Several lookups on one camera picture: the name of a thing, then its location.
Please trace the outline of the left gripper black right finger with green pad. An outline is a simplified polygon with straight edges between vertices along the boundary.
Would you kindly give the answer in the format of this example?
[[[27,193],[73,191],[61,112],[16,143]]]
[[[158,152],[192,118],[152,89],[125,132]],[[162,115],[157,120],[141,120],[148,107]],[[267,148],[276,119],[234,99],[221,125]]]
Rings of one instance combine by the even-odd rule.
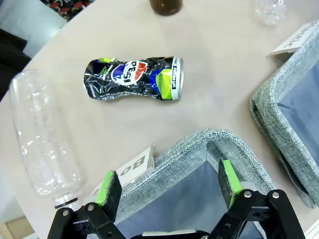
[[[283,190],[271,190],[264,195],[244,189],[229,160],[219,161],[218,183],[228,211],[210,233],[209,239],[237,239],[248,222],[259,223],[268,239],[305,238]]]

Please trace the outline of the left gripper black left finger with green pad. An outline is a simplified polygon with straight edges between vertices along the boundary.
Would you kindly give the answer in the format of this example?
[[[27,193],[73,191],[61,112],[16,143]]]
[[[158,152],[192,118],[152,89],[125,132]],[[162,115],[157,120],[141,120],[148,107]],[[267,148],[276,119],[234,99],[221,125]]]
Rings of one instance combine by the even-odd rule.
[[[115,226],[122,186],[116,171],[106,173],[95,202],[89,202],[74,211],[71,208],[57,210],[49,239],[85,239],[96,235],[99,239],[123,239]]]

